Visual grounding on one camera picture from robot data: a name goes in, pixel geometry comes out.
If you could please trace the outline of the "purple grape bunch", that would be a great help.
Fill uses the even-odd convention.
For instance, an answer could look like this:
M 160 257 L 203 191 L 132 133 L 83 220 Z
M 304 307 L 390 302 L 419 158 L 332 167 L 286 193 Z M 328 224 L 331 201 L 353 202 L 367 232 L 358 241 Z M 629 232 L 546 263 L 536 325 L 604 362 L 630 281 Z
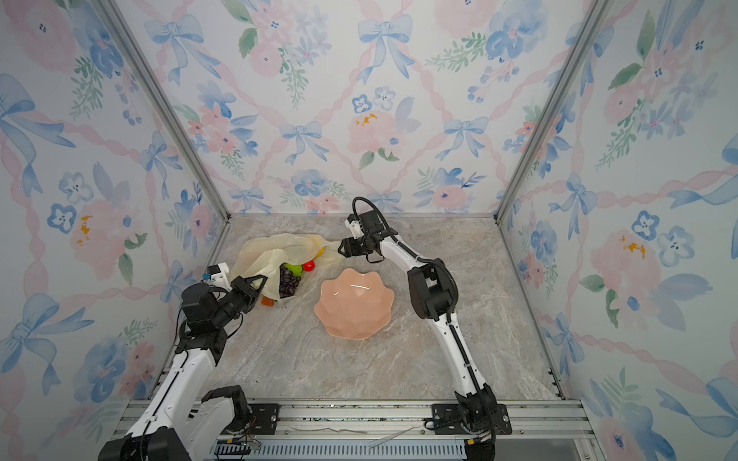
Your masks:
M 293 297 L 300 283 L 302 275 L 294 272 L 294 267 L 283 263 L 280 266 L 280 282 L 279 282 L 279 299 L 287 299 Z

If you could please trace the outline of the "yellow plastic bag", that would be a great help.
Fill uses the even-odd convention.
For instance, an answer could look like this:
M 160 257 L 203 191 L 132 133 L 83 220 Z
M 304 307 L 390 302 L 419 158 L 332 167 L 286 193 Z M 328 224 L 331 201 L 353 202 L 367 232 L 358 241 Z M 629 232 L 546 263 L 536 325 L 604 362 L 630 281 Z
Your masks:
M 343 261 L 338 241 L 326 240 L 318 234 L 276 234 L 248 240 L 241 248 L 236 262 L 230 269 L 230 282 L 237 276 L 267 276 L 261 295 L 267 299 L 279 299 L 279 269 L 283 263 L 303 265 L 315 261 L 315 269 Z M 326 247 L 318 259 L 313 257 Z

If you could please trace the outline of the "green custard apple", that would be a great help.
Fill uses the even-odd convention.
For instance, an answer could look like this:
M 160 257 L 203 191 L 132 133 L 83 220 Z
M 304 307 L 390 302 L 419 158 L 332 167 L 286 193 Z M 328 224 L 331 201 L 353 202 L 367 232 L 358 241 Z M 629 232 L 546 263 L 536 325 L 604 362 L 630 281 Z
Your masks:
M 302 265 L 294 265 L 294 264 L 285 264 L 284 265 L 286 269 L 288 269 L 294 276 L 301 278 L 304 274 L 304 268 Z

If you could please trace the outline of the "pink scalloped plate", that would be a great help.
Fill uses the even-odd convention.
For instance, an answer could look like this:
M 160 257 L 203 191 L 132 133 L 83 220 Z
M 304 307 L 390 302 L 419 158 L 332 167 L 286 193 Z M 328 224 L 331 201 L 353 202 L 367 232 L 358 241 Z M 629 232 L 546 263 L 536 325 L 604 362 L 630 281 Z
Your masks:
M 394 300 L 394 291 L 377 272 L 346 268 L 321 284 L 314 313 L 330 336 L 361 341 L 390 323 Z

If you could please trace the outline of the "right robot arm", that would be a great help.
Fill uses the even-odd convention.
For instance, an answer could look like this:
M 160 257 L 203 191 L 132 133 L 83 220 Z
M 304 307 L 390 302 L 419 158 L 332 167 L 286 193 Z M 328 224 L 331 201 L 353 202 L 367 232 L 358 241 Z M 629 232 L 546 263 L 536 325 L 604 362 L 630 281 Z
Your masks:
M 378 254 L 407 275 L 409 297 L 416 315 L 424 320 L 441 347 L 453 380 L 457 399 L 457 422 L 476 438 L 512 432 L 507 408 L 476 365 L 457 320 L 459 289 L 441 259 L 428 259 L 415 252 L 391 229 L 363 230 L 348 221 L 351 235 L 343 239 L 338 253 L 344 257 Z

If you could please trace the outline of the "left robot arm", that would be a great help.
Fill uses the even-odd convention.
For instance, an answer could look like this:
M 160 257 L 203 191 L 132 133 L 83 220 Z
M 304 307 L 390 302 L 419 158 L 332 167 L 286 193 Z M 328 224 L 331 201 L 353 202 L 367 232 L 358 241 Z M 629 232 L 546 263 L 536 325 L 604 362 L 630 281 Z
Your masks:
M 219 363 L 229 334 L 226 326 L 254 308 L 268 278 L 211 277 L 186 288 L 184 324 L 167 378 L 125 436 L 101 449 L 100 460 L 204 460 L 228 426 L 244 429 L 252 413 L 242 388 L 209 391 L 195 401 Z

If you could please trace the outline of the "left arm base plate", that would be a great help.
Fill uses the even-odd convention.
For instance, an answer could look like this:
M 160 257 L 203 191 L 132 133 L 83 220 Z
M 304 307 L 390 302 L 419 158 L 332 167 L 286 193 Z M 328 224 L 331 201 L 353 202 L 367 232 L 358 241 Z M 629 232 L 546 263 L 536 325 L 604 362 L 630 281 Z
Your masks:
M 227 431 L 236 435 L 275 435 L 280 410 L 278 403 L 250 403 L 236 409 Z

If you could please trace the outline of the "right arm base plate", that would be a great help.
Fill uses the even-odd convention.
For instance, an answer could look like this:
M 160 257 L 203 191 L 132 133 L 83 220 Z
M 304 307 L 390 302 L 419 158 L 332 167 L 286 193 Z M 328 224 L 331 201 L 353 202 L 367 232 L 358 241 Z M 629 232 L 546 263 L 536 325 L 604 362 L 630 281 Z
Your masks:
M 496 435 L 511 435 L 513 432 L 507 407 L 502 403 L 491 414 L 485 410 L 463 409 L 458 403 L 435 403 L 424 427 L 435 435 L 481 436 L 490 430 Z

